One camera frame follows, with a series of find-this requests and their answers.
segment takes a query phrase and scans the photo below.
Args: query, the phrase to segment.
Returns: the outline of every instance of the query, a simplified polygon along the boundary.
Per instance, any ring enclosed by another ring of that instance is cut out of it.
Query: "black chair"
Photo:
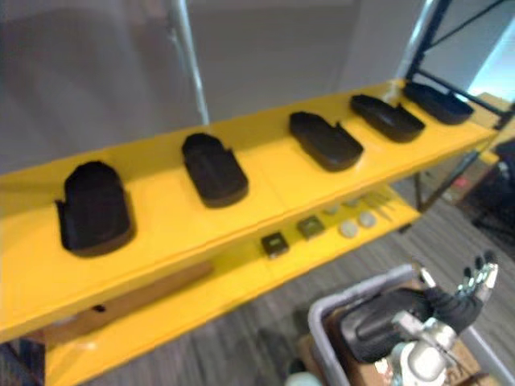
[[[501,160],[472,192],[482,208],[472,224],[515,244],[515,139],[497,146],[495,153]]]

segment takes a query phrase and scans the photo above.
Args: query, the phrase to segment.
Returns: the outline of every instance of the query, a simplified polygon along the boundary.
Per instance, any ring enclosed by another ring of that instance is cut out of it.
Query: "small beige round object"
[[[340,224],[340,233],[342,234],[342,236],[345,236],[348,239],[356,237],[358,231],[359,229],[357,225],[354,223],[354,221],[345,220],[343,223]]]
[[[363,228],[371,228],[376,224],[377,219],[376,216],[372,214],[372,212],[363,211],[362,213],[360,213],[358,221]]]
[[[340,209],[338,205],[333,205],[332,207],[325,208],[323,212],[326,215],[334,216],[336,213],[338,213],[338,209]]]

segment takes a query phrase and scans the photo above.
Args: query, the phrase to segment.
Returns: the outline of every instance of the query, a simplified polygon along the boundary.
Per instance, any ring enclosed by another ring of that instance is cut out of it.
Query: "small black square object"
[[[299,221],[297,228],[303,234],[306,240],[310,240],[311,238],[318,236],[325,229],[323,224],[316,216],[311,216],[305,220]]]
[[[261,244],[270,259],[288,252],[290,247],[280,232],[273,233],[261,239]]]

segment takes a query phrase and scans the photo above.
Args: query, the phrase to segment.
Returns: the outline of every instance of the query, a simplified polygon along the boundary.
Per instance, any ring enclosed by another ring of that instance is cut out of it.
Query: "lower shelf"
[[[372,211],[377,223],[356,237],[340,235],[338,224]],[[116,322],[47,352],[46,382],[51,386],[78,384],[178,337],[216,316],[273,289],[293,277],[333,260],[342,253],[416,220],[419,214],[389,187],[361,199],[356,207],[340,205],[334,215],[317,214],[326,227],[304,240],[295,224],[280,229],[288,253],[269,260],[259,240],[245,242],[217,256],[215,271]]]

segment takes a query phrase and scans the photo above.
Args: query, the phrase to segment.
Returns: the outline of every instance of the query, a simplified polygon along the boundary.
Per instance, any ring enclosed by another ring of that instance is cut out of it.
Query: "black tray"
[[[444,94],[425,84],[409,82],[403,92],[433,117],[448,125],[463,123],[474,113],[472,107],[453,94]]]
[[[345,348],[358,362],[374,363],[402,342],[392,319],[403,310],[409,310],[423,322],[433,314],[431,304],[421,291],[396,289],[361,303],[331,320],[329,339],[341,355]]]
[[[292,113],[290,131],[306,153],[329,171],[347,169],[363,153],[363,146],[339,123],[332,127],[313,113]]]
[[[117,172],[102,162],[78,166],[56,201],[61,243],[81,257],[112,252],[134,236],[130,206]]]
[[[231,150],[204,133],[192,134],[183,144],[184,164],[206,207],[226,207],[243,199],[249,180]]]
[[[422,121],[404,109],[393,107],[380,99],[367,95],[351,98],[352,109],[360,114],[374,129],[395,142],[413,141],[423,131]]]

